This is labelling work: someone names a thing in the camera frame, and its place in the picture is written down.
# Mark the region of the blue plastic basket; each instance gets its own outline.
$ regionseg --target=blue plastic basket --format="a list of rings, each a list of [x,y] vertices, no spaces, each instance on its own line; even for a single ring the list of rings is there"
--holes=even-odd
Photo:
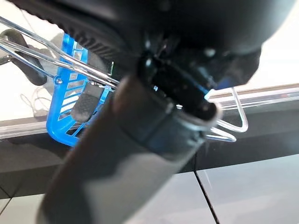
[[[64,35],[62,50],[87,63],[88,50],[80,47],[67,34]],[[109,93],[110,88],[106,87],[91,119],[86,123],[78,123],[71,117],[71,109],[82,93],[86,82],[86,76],[66,68],[58,68],[57,76],[54,78],[54,93],[47,118],[47,131],[52,138],[68,146],[74,146],[77,143],[81,131],[88,127]]]

